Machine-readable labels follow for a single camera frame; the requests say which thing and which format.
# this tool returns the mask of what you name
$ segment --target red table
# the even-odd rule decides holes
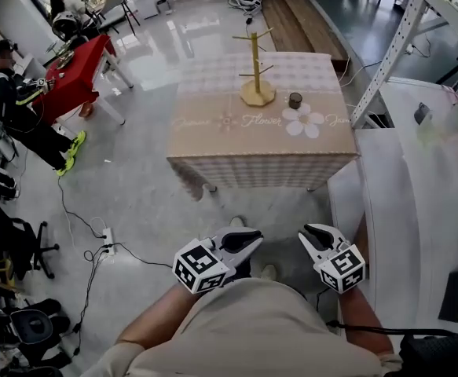
[[[75,49],[71,63],[61,70],[55,60],[47,70],[46,79],[55,79],[54,88],[45,95],[40,95],[33,102],[33,109],[48,124],[54,124],[58,117],[70,112],[86,102],[97,102],[108,114],[120,124],[125,119],[93,88],[94,80],[108,61],[130,88],[132,83],[123,74],[113,56],[105,49],[110,37],[100,35]]]

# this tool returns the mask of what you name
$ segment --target power strip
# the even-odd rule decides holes
[[[112,246],[108,249],[108,253],[104,258],[110,257],[112,255],[115,255],[115,246],[113,245],[113,233],[112,233],[112,228],[106,228],[103,230],[103,236],[106,236],[104,238],[104,244],[108,245],[111,244]]]

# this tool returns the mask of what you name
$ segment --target wooden floor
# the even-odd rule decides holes
[[[346,68],[346,51],[309,0],[263,0],[263,15],[278,52],[326,53],[336,71]]]
[[[299,22],[284,0],[263,0],[263,15],[278,52],[313,52]]]

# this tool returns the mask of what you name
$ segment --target table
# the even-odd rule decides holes
[[[119,124],[126,122],[94,89],[94,82],[107,62],[128,87],[133,87],[133,83],[115,62],[115,58],[105,49],[109,40],[109,36],[100,35],[77,47],[71,63],[66,68],[57,70],[58,60],[50,65],[46,78],[56,80],[54,88],[33,102],[33,109],[39,115],[43,113],[44,121],[48,124],[54,124],[56,121],[63,124],[57,118],[81,104],[95,102]],[[64,73],[63,78],[60,78],[60,73]]]
[[[178,87],[167,157],[195,200],[203,185],[316,189],[357,157],[353,131],[330,56],[263,53],[263,74],[277,89],[264,108],[239,96],[249,53],[192,60]],[[303,96],[288,107],[291,92]]]
[[[355,131],[361,158],[328,181],[334,225],[352,241],[366,213],[370,279],[361,288],[384,327],[458,333],[458,323],[438,319],[458,269],[458,134],[423,147],[413,118],[420,102],[445,115],[454,96],[398,78],[380,93],[395,128]],[[397,349],[401,337],[391,340]]]

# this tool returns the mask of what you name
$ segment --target gray floor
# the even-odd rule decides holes
[[[352,47],[361,65],[382,60],[389,48],[402,14],[393,9],[394,0],[316,0],[330,16],[342,36]],[[434,18],[429,12],[425,18]],[[393,76],[436,82],[457,63],[458,37],[450,27],[427,32],[431,43],[431,57],[421,57],[415,50],[398,62]],[[424,54],[430,52],[425,35],[413,39],[413,44]],[[369,79],[378,66],[366,68]],[[446,84],[452,85],[455,79]]]
[[[168,263],[192,238],[209,236],[241,214],[266,237],[253,258],[255,270],[268,262],[276,264],[280,280],[315,303],[315,294],[323,285],[296,236],[307,222],[331,222],[326,188],[314,193],[300,188],[220,189],[195,203],[166,161],[179,68],[190,57],[248,49],[245,42],[230,38],[245,34],[244,20],[224,3],[199,0],[183,3],[170,16],[142,21],[136,37],[128,24],[119,25],[120,34],[112,40],[135,87],[127,89],[110,74],[98,82],[98,89],[126,117],[126,123],[117,125],[101,110],[87,121],[77,115],[68,120],[72,129],[85,129],[88,138],[74,169],[61,178],[65,203],[87,221],[102,217],[113,228],[115,241],[126,244],[137,256]],[[266,28],[262,16],[251,26],[257,31]],[[270,38],[260,43],[274,50]],[[17,178],[24,169],[24,158],[23,149],[20,169],[10,170]],[[83,252],[95,251],[101,241],[70,217],[72,243],[57,176],[31,152],[21,187],[21,197],[6,211],[28,220],[34,228],[41,221],[49,222],[49,243],[61,246],[49,256],[56,279],[47,280],[43,273],[34,272],[25,278],[24,288],[36,301],[58,299],[75,323],[91,268]],[[93,224],[101,230],[100,221]],[[82,328],[82,351],[63,370],[65,375],[85,371],[134,317],[175,282],[169,269],[144,265],[124,250],[117,251],[97,272]],[[321,299],[321,312],[326,320],[335,316],[333,295]],[[71,335],[63,341],[72,353],[77,338]]]

